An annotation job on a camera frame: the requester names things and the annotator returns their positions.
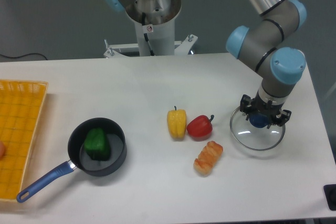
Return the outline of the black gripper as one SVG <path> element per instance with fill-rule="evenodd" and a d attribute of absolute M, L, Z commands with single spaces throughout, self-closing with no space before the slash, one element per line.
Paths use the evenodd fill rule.
<path fill-rule="evenodd" d="M 269 120 L 267 125 L 268 129 L 273 125 L 282 127 L 290 120 L 291 111 L 282 110 L 282 106 L 283 103 L 277 104 L 272 100 L 265 102 L 260 97 L 252 99 L 246 94 L 244 94 L 240 100 L 240 112 L 246 116 L 246 120 L 248 120 L 253 113 L 265 115 Z"/>

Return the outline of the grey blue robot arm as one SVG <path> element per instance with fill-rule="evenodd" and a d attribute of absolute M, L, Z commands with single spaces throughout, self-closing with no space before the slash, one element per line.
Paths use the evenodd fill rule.
<path fill-rule="evenodd" d="M 307 18 L 298 0 L 249 0 L 262 21 L 254 29 L 237 27 L 228 37 L 226 50 L 262 77 L 254 98 L 244 95 L 239 109 L 257 128 L 284 126 L 291 113 L 283 109 L 287 97 L 306 67 L 304 54 L 279 45 Z M 134 22 L 141 56 L 177 55 L 186 44 L 175 46 L 175 18 L 181 0 L 105 0 L 117 12 L 126 12 Z"/>

